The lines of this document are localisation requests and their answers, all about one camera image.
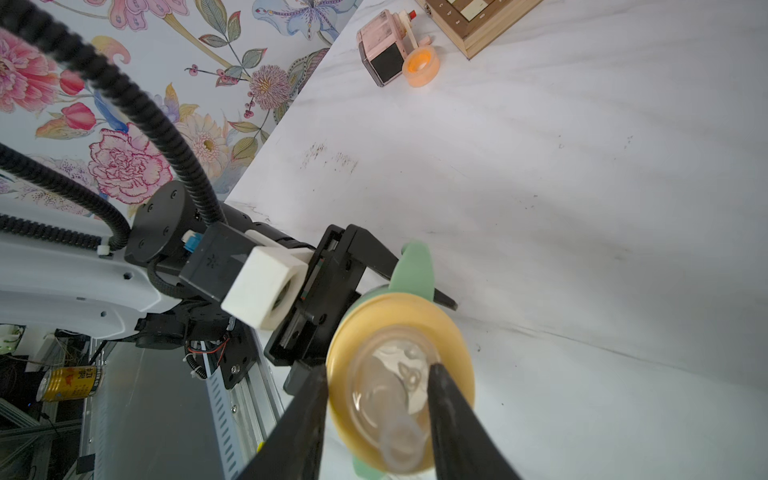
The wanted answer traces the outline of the yellow collar with nipple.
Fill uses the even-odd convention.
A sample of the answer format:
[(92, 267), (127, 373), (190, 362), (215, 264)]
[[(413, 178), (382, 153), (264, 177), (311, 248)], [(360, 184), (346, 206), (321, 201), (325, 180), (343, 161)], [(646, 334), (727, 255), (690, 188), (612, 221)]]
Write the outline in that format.
[(356, 459), (402, 475), (433, 467), (428, 380), (434, 364), (443, 365), (465, 400), (474, 402), (469, 349), (437, 305), (379, 292), (345, 316), (326, 370), (331, 418)]

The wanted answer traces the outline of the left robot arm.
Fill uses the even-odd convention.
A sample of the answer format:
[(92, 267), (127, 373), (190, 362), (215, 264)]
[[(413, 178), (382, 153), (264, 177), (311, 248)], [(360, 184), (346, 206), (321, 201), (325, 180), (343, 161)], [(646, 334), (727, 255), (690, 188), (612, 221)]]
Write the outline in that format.
[(318, 247), (299, 242), (221, 203), (212, 179), (236, 160), (224, 131), (178, 101), (142, 92), (112, 62), (118, 48), (87, 43), (30, 1), (1, 5), (1, 71), (4, 88), (48, 104), (56, 97), (54, 67), (71, 78), (68, 95), (90, 90), (107, 110), (106, 129), (91, 147), (91, 190), (57, 170), (8, 147), (1, 167), (10, 175), (78, 205), (110, 229), (103, 237), (10, 215), (3, 232), (73, 248), (100, 257), (122, 252), (142, 268), (150, 285), (177, 306), (139, 320), (129, 340), (140, 348), (182, 347), (212, 354), (227, 387), (239, 383), (255, 361), (255, 348), (224, 329), (232, 316), (239, 331), (273, 329), (272, 360), (322, 363), (342, 319), (364, 302), (355, 286), (365, 269), (389, 280), (389, 290), (417, 295), (455, 309), (434, 286), (428, 248), (419, 242), (395, 256), (368, 231), (330, 227)]

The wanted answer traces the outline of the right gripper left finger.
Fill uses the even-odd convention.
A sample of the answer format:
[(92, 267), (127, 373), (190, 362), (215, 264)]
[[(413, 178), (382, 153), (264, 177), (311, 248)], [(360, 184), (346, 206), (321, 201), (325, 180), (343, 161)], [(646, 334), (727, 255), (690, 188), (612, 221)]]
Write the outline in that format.
[(326, 367), (315, 366), (238, 479), (318, 479), (328, 399)]

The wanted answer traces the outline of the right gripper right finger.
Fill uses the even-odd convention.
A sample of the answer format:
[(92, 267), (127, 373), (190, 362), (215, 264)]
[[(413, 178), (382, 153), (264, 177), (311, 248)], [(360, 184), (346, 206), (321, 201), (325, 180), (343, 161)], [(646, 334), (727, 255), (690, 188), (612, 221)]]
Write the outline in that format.
[(437, 479), (520, 480), (440, 363), (430, 366), (428, 408)]

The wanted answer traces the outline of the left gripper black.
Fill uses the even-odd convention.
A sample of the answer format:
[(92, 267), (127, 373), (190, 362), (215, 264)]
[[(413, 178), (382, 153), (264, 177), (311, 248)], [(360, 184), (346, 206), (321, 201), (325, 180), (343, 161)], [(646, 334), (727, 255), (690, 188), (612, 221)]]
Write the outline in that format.
[(287, 394), (296, 395), (310, 370), (325, 363), (347, 312), (372, 296), (357, 292), (367, 270), (388, 281), (385, 293), (409, 293), (451, 310), (457, 308), (455, 300), (435, 288), (426, 244), (409, 242), (395, 255), (362, 227), (329, 226), (310, 260), (298, 299), (265, 348), (271, 363), (289, 369), (283, 384)]

